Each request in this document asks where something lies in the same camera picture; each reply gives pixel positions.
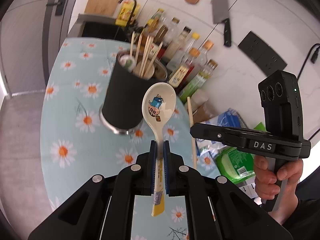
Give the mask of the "person's right hand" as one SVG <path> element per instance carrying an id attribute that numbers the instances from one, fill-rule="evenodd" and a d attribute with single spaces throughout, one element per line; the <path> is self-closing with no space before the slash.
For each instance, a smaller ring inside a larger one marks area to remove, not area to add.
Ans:
<path id="1" fill-rule="evenodd" d="M 291 161 L 282 166 L 277 173 L 268 170 L 268 161 L 265 157 L 256 155 L 254 158 L 255 191 L 263 200 L 272 200 L 280 193 L 280 187 L 276 185 L 278 180 L 287 180 L 282 200 L 278 210 L 269 215 L 279 224 L 284 222 L 293 214 L 298 206 L 296 187 L 303 173 L 303 161 Z"/>

